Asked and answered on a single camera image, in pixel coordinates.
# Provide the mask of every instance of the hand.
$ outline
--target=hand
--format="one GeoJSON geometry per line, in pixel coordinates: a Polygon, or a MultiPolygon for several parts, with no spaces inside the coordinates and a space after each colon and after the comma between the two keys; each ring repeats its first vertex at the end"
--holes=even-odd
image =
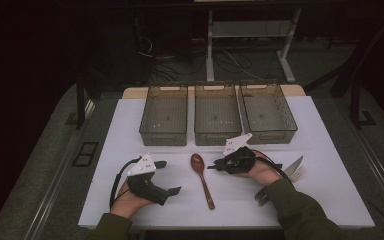
{"type": "Polygon", "coordinates": [[[135,213],[142,207],[153,203],[130,192],[127,181],[125,181],[123,186],[121,186],[120,190],[118,191],[118,196],[119,197],[114,201],[114,204],[111,207],[110,213],[128,219],[133,217],[133,215],[135,215],[135,213]]]}
{"type": "MultiPolygon", "coordinates": [[[[256,157],[264,157],[264,155],[259,152],[254,153],[256,157]]],[[[255,161],[254,166],[249,172],[240,173],[237,174],[237,176],[252,178],[254,181],[264,186],[268,186],[282,178],[272,167],[258,160],[255,161]]]]}

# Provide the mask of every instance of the plastic storage bin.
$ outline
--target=plastic storage bin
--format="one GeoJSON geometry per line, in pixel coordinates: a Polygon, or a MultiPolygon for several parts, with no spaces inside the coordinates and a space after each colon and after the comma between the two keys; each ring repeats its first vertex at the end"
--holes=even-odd
{"type": "Polygon", "coordinates": [[[195,144],[224,146],[226,139],[242,133],[233,82],[195,84],[195,144]]]}
{"type": "Polygon", "coordinates": [[[239,82],[239,106],[248,144],[290,143],[298,127],[282,88],[262,80],[239,82]]]}
{"type": "Polygon", "coordinates": [[[188,84],[151,83],[140,124],[145,146],[186,146],[188,84]]]}

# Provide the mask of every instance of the table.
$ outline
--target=table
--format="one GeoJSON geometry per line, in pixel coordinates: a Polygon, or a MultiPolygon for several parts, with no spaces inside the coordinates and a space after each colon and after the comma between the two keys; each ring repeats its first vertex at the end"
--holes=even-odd
{"type": "MultiPolygon", "coordinates": [[[[298,85],[282,86],[298,125],[290,144],[251,145],[277,163],[290,165],[301,155],[305,175],[295,183],[298,191],[315,198],[327,216],[342,228],[373,227],[357,189],[346,171],[310,97],[298,85]]],[[[94,228],[102,213],[108,212],[115,175],[129,160],[150,153],[154,161],[167,166],[156,171],[152,181],[168,189],[182,186],[177,196],[164,206],[142,209],[133,217],[135,230],[183,229],[276,229],[280,225],[271,203],[258,207],[255,193],[261,188],[250,179],[206,169],[204,176],[215,210],[209,210],[198,175],[190,167],[190,156],[197,152],[205,164],[223,157],[222,146],[197,147],[193,134],[193,94],[188,107],[188,144],[185,147],[145,147],[139,135],[146,88],[127,89],[119,100],[98,166],[83,208],[79,225],[94,228]]]]}

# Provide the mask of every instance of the sleeve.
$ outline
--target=sleeve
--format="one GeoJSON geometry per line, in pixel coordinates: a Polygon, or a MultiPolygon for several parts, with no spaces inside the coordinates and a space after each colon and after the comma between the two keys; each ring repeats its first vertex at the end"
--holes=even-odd
{"type": "Polygon", "coordinates": [[[86,240],[127,240],[131,226],[132,221],[127,218],[104,213],[86,240]]]}
{"type": "Polygon", "coordinates": [[[297,192],[286,179],[269,185],[266,193],[277,210],[278,221],[287,239],[347,239],[345,233],[326,217],[316,200],[297,192]]]}

